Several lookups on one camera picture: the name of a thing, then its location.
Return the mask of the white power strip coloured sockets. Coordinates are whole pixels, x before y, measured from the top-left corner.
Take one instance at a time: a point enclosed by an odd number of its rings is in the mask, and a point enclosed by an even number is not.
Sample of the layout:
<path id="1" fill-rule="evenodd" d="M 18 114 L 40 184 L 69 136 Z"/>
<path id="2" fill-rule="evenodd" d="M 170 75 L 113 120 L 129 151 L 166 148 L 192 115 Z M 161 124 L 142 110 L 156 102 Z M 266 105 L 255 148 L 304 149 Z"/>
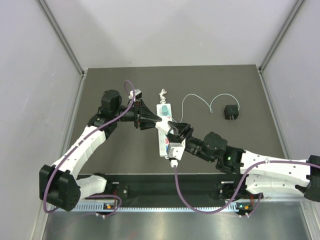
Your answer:
<path id="1" fill-rule="evenodd" d="M 162 106 L 167 105 L 169 115 L 166 117 L 172 118 L 172 108 L 170 103 L 160 103 L 156 105 L 156 114 L 161 117 L 162 116 Z M 162 158 L 168 159 L 167 150 L 169 146 L 169 140 L 167 136 L 158 130 L 158 145 L 159 145 L 159 156 Z"/>

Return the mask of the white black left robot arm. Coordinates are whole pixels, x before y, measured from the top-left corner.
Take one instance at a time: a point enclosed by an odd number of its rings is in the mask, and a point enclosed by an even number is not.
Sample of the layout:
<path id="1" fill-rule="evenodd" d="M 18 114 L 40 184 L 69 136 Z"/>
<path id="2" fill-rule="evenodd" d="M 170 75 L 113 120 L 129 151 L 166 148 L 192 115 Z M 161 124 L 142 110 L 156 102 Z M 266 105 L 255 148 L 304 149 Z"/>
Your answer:
<path id="1" fill-rule="evenodd" d="M 140 90 L 130 92 L 126 106 L 122 105 L 122 97 L 117 90 L 106 90 L 98 112 L 70 149 L 52 165 L 44 165 L 40 169 L 40 200 L 69 212 L 80 200 L 93 195 L 109 198 L 114 191 L 113 185 L 101 174 L 79 179 L 81 169 L 94 151 L 111 136 L 118 122 L 132 122 L 135 128 L 146 130 L 155 128 L 160 121 L 161 117 L 143 102 Z"/>

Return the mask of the teal USB charger plug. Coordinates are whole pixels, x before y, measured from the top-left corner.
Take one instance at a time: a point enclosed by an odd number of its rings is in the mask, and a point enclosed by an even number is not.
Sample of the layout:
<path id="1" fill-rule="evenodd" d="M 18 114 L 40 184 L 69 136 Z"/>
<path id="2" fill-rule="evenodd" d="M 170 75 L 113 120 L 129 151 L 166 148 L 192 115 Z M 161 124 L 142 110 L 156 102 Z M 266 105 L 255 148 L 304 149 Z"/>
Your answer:
<path id="1" fill-rule="evenodd" d="M 161 106 L 161 113 L 162 113 L 162 116 L 164 116 L 164 117 L 170 115 L 167 105 L 164 104 Z"/>

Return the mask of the white square charger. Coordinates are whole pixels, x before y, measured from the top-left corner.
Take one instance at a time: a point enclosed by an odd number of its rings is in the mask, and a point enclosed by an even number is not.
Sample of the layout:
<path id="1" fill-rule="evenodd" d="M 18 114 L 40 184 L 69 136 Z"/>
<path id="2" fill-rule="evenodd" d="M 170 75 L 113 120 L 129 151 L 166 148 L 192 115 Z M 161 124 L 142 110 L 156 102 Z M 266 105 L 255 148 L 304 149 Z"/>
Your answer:
<path id="1" fill-rule="evenodd" d="M 162 132 L 165 135 L 168 135 L 171 131 L 171 126 L 169 125 L 169 122 L 172 122 L 173 119 L 170 116 L 161 116 L 161 121 L 157 121 L 155 124 L 155 128 L 158 129 L 160 132 Z"/>

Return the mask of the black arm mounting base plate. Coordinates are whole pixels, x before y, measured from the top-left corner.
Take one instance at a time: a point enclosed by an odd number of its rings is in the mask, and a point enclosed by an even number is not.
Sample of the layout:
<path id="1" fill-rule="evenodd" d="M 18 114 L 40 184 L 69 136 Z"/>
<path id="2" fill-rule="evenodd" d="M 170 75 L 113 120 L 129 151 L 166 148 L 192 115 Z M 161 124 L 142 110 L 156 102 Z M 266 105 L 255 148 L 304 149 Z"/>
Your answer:
<path id="1" fill-rule="evenodd" d="M 152 198 L 167 202 L 167 197 L 179 197 L 173 173 L 111 175 L 96 173 L 95 176 L 106 178 L 106 186 L 102 188 L 104 194 L 118 195 L 127 202 Z M 183 197 L 190 202 L 223 201 L 234 194 L 241 177 L 240 174 L 180 173 L 178 185 Z"/>

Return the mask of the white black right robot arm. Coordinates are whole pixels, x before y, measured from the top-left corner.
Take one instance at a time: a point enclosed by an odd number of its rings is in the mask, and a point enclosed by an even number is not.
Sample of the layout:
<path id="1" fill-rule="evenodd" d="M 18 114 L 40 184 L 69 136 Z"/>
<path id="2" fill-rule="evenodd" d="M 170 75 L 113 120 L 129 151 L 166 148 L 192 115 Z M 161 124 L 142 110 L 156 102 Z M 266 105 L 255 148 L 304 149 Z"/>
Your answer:
<path id="1" fill-rule="evenodd" d="M 204 139 L 193 137 L 193 130 L 187 123 L 165 124 L 163 133 L 169 141 L 167 155 L 172 167 L 177 166 L 184 153 L 189 153 L 208 163 L 215 162 L 215 167 L 223 173 L 240 175 L 243 180 L 233 185 L 233 192 L 239 198 L 250 193 L 284 193 L 319 202 L 319 156 L 299 160 L 265 156 L 232 147 L 215 132 L 208 133 Z"/>

